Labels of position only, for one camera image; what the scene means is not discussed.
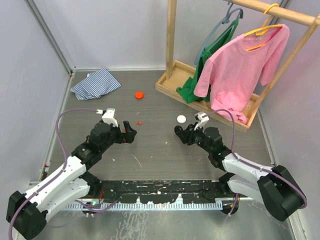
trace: wooden pole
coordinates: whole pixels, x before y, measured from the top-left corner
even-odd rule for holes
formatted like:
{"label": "wooden pole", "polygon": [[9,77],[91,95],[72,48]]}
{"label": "wooden pole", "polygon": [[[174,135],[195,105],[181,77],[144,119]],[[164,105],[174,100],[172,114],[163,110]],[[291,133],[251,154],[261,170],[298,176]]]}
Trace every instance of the wooden pole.
{"label": "wooden pole", "polygon": [[[253,9],[262,13],[271,5],[269,3],[256,1],[256,0],[232,0],[231,2],[239,6],[242,6],[248,9]],[[274,6],[268,11],[267,14],[281,18],[281,19],[286,19],[294,23],[302,24],[308,27],[311,26],[316,20],[316,17],[314,16],[306,15],[306,14],[292,11],[279,6]]]}
{"label": "wooden pole", "polygon": [[302,49],[302,47],[305,45],[305,43],[308,41],[308,39],[311,37],[311,35],[314,33],[314,31],[317,29],[317,27],[319,25],[320,25],[320,14],[315,18],[312,25],[308,27],[308,29],[305,31],[305,33],[301,37],[300,41],[297,43],[297,45],[291,51],[290,55],[286,58],[284,63],[281,65],[281,67],[278,69],[278,71],[274,74],[273,80],[265,87],[265,89],[263,90],[261,95],[257,98],[255,103],[252,105],[252,107],[250,108],[250,111],[248,112],[248,115],[247,115],[248,118],[251,117],[252,113],[254,113],[257,108],[259,108],[263,99],[265,99],[265,97],[268,95],[270,90],[273,88],[273,86],[279,80],[281,75],[285,72],[287,67],[290,65],[290,63],[293,61],[293,59],[296,57],[298,52]]}
{"label": "wooden pole", "polygon": [[168,0],[168,27],[166,33],[166,79],[172,75],[174,64],[174,43],[177,0]]}

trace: clothing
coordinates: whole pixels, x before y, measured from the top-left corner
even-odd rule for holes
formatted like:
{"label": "clothing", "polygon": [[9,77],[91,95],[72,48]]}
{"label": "clothing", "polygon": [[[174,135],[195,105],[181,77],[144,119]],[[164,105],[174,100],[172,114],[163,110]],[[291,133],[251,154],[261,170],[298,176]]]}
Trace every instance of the clothing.
{"label": "clothing", "polygon": [[237,26],[238,26],[239,20],[236,19],[230,25],[228,28],[208,47],[205,48],[205,50],[202,52],[200,60],[196,66],[196,70],[194,73],[193,77],[189,77],[187,81],[184,83],[183,87],[178,87],[176,91],[183,97],[185,102],[187,104],[192,103],[194,101],[201,101],[204,100],[206,102],[210,101],[210,89],[208,90],[208,93],[206,97],[198,97],[194,94],[194,90],[196,88],[196,85],[198,83],[198,79],[201,75],[201,72],[204,68],[205,62],[207,61],[208,58],[212,56],[221,46],[224,44],[228,43]]}
{"label": "clothing", "polygon": [[121,87],[121,84],[108,72],[102,68],[92,72],[88,76],[70,89],[75,93],[78,100],[98,99],[102,95],[111,93]]}
{"label": "clothing", "polygon": [[[264,86],[272,79],[289,38],[289,28],[269,29],[263,37],[243,34],[219,48],[204,64],[194,94],[204,98],[211,85],[210,105],[213,110],[227,109],[234,119],[246,124],[241,113],[260,78]],[[264,46],[246,50],[250,47]],[[220,113],[231,121],[227,113]]]}

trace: blue hanger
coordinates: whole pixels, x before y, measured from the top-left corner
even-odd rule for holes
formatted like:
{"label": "blue hanger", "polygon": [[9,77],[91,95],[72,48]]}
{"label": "blue hanger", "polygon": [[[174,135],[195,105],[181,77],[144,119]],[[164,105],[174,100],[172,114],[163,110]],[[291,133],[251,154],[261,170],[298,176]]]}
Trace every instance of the blue hanger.
{"label": "blue hanger", "polygon": [[242,10],[242,8],[236,8],[232,11],[231,8],[233,6],[233,3],[231,4],[231,6],[229,7],[228,11],[226,12],[225,17],[214,27],[214,29],[212,29],[212,31],[209,33],[209,35],[206,37],[204,43],[202,44],[202,46],[200,47],[198,53],[196,54],[195,60],[194,60],[194,64],[197,65],[200,58],[201,58],[201,54],[204,50],[206,50],[206,46],[207,43],[209,42],[209,40],[211,39],[212,35],[216,32],[216,30],[220,27],[221,24],[227,24],[230,22],[230,17],[231,15],[236,12],[239,11],[238,15],[236,16],[236,20],[242,19],[244,17],[244,11]]}

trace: small orange object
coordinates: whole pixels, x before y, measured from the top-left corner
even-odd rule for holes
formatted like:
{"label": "small orange object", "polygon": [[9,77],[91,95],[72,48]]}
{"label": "small orange object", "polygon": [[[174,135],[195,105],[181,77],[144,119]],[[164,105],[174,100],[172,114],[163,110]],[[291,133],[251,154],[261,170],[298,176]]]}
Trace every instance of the small orange object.
{"label": "small orange object", "polygon": [[135,93],[135,98],[136,99],[143,99],[144,98],[144,93],[142,92],[142,91],[137,91],[136,93]]}

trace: striped cloth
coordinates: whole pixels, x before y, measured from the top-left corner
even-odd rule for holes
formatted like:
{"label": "striped cloth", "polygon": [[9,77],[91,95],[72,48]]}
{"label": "striped cloth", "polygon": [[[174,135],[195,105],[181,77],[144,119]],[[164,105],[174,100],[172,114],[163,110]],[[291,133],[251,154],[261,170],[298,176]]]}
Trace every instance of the striped cloth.
{"label": "striped cloth", "polygon": [[120,88],[121,84],[111,75],[106,68],[92,72],[70,89],[78,100],[98,99]]}

